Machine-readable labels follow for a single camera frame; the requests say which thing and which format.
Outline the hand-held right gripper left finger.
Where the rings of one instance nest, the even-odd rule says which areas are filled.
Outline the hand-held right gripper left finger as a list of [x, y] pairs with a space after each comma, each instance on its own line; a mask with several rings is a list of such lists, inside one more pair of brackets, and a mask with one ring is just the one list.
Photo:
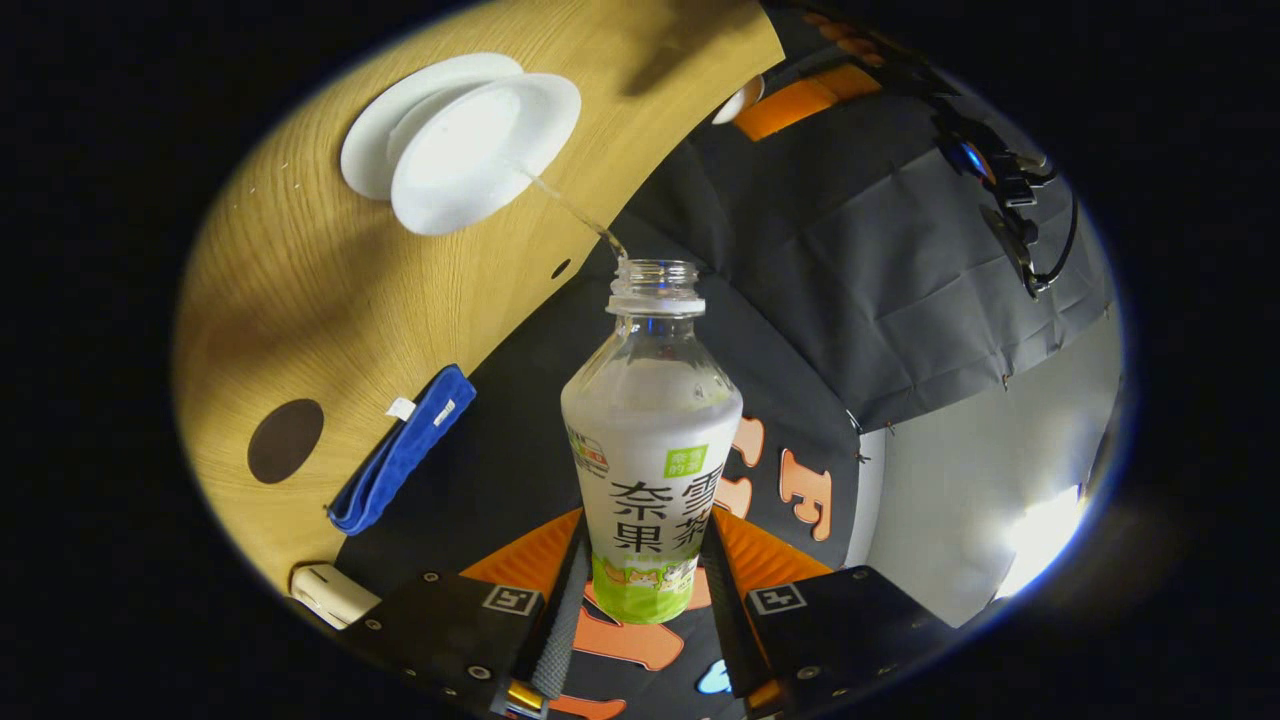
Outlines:
[[463, 571], [420, 571], [355, 619], [343, 646], [442, 705], [445, 720], [547, 720], [590, 569], [575, 509]]

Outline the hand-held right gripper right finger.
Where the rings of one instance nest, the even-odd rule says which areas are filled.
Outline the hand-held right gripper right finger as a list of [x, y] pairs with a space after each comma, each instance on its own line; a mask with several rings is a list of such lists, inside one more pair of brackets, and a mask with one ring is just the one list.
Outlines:
[[701, 565], [730, 684], [750, 717], [837, 717], [957, 639], [876, 569], [827, 568], [722, 507]]

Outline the plastic water bottle green label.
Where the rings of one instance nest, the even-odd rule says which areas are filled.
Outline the plastic water bottle green label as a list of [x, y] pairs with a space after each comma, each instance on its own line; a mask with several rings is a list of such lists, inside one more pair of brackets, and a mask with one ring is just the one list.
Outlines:
[[564, 384], [568, 436], [598, 607], [662, 624], [691, 603], [742, 396], [698, 338], [707, 310], [687, 261], [623, 260], [614, 328]]

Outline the white porcelain teacup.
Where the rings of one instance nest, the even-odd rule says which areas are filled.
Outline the white porcelain teacup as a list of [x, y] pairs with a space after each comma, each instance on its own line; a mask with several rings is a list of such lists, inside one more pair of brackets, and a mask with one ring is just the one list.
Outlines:
[[396, 219], [443, 236], [517, 199], [567, 145], [582, 110], [563, 76], [518, 73], [445, 92], [410, 133], [390, 181]]

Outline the dark brown round coaster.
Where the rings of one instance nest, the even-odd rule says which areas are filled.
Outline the dark brown round coaster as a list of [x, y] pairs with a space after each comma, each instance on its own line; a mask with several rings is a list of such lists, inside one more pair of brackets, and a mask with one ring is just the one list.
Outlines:
[[247, 454], [252, 478], [265, 486], [294, 475], [314, 452], [324, 429], [320, 402], [294, 398], [271, 410], [255, 428]]

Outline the white toaster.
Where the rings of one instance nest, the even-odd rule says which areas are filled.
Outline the white toaster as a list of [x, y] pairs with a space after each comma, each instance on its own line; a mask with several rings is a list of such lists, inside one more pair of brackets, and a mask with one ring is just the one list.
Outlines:
[[344, 630], [381, 602], [380, 597], [326, 562], [294, 568], [289, 596], [337, 630]]

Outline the blue folded towel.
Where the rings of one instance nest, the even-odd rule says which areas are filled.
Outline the blue folded towel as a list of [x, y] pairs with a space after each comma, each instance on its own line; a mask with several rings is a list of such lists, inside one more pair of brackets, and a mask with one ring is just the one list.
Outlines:
[[346, 536], [357, 536], [376, 524], [476, 395], [466, 374], [451, 364], [433, 377], [417, 398], [394, 398], [387, 410], [393, 427], [326, 506], [330, 524]]

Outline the white saucer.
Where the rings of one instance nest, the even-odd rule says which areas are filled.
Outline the white saucer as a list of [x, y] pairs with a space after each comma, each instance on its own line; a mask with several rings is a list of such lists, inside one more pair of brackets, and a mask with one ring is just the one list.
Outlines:
[[435, 94], [462, 90], [517, 76], [525, 68], [499, 53], [471, 53], [424, 67], [378, 95], [355, 119], [340, 146], [339, 168], [344, 182], [358, 195], [388, 201], [392, 177], [402, 150], [394, 150], [392, 136], [412, 136], [401, 131], [404, 118]]

